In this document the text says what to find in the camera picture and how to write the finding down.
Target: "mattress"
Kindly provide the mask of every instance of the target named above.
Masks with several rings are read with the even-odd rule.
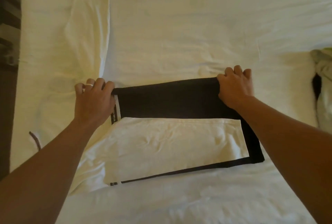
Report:
[[[37,151],[29,131],[43,129],[38,137],[47,139],[70,121],[73,84],[87,75],[102,74],[117,87],[127,87],[214,77],[241,64],[253,69],[258,99],[317,126],[310,86],[314,64],[308,51],[329,46],[331,0],[110,0],[110,30],[98,31],[104,36],[98,48],[107,52],[91,51],[105,56],[92,58],[96,61],[88,66],[98,65],[95,69],[82,65],[80,40],[66,33],[75,3],[22,0],[11,170]],[[87,148],[109,127],[110,120]],[[314,223],[262,150],[266,160],[259,164],[69,196],[57,222]]]

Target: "finger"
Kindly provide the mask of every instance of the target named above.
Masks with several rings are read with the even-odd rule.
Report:
[[[247,79],[249,79],[249,80],[251,79],[251,69],[245,69],[243,71],[243,74]]]
[[[108,81],[106,84],[105,84],[105,87],[103,89],[103,91],[111,94],[113,89],[114,89],[115,85],[114,85],[114,82],[110,82]]]
[[[78,83],[78,84],[75,85],[76,96],[79,96],[79,95],[83,94],[84,86],[85,85],[83,83]]]
[[[233,71],[233,69],[231,67],[227,67],[225,69],[225,75],[226,76],[233,75],[233,74],[234,74],[234,71]]]
[[[241,68],[240,65],[236,65],[236,66],[234,67],[234,73],[235,73],[236,75],[238,75],[238,76],[243,75],[242,68]]]
[[[223,74],[219,74],[219,75],[217,75],[217,79],[218,79],[219,83],[220,83],[224,78],[226,78],[226,76],[223,75]]]
[[[95,85],[95,80],[89,78],[85,84],[85,91],[92,90],[92,87]]]
[[[103,78],[98,78],[95,82],[95,85],[93,88],[102,90],[103,85],[105,84],[105,80]]]

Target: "bed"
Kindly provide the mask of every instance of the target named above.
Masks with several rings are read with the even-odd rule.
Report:
[[[308,52],[330,46],[331,0],[79,3],[22,0],[11,170],[38,151],[29,131],[38,132],[43,147],[71,120],[72,87],[87,77],[126,87],[213,77],[241,64],[253,69],[257,98],[317,126]],[[79,37],[91,31],[91,16],[102,22],[92,25],[104,29]],[[84,42],[98,44],[82,51]],[[109,128],[107,121],[87,149]],[[259,164],[76,192],[57,223],[315,223],[262,150]]]

